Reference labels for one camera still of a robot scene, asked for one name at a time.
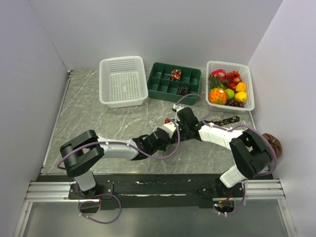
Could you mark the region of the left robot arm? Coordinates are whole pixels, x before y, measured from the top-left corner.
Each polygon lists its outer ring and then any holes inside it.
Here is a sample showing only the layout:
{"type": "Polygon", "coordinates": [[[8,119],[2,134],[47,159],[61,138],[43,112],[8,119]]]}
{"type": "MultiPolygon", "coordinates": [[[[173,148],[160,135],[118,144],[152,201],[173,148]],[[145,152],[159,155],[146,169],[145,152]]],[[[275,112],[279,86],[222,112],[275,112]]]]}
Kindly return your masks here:
{"type": "Polygon", "coordinates": [[[157,151],[166,150],[173,134],[157,128],[149,135],[121,141],[102,138],[94,130],[88,130],[63,144],[60,147],[60,154],[68,177],[76,181],[78,195],[82,198],[92,198],[100,193],[100,188],[91,168],[100,159],[147,159],[157,151]]]}

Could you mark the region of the black gold floral tie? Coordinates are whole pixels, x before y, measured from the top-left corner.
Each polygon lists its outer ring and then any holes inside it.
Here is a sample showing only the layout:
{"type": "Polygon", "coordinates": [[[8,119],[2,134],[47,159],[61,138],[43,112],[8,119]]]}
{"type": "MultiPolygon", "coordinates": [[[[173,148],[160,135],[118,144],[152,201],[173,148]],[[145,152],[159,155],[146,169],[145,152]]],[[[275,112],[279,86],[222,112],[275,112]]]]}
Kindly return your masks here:
{"type": "MultiPolygon", "coordinates": [[[[217,126],[223,127],[224,125],[227,124],[232,124],[232,123],[236,123],[240,121],[240,117],[239,116],[233,116],[230,118],[225,118],[222,120],[206,120],[206,123],[213,123],[217,126]]],[[[180,129],[180,141],[187,141],[187,140],[191,140],[191,139],[197,139],[199,141],[201,141],[200,136],[198,134],[198,130],[196,128],[181,128],[180,129]]],[[[171,144],[176,144],[178,142],[178,136],[177,136],[177,132],[175,132],[175,134],[172,136],[170,143],[171,144]]]]}

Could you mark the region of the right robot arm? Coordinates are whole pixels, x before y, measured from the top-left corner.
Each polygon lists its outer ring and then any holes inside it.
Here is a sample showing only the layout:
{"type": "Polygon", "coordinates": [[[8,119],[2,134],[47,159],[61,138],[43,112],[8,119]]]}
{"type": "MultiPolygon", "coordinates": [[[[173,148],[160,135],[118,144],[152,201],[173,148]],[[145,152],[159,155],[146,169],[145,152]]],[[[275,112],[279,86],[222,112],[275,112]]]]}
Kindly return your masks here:
{"type": "Polygon", "coordinates": [[[175,120],[179,125],[182,141],[196,139],[210,142],[230,150],[235,164],[215,181],[217,194],[226,197],[236,184],[263,176],[271,163],[276,164],[277,155],[263,135],[248,127],[247,130],[224,128],[212,122],[199,121],[189,107],[173,105],[175,120]]]}

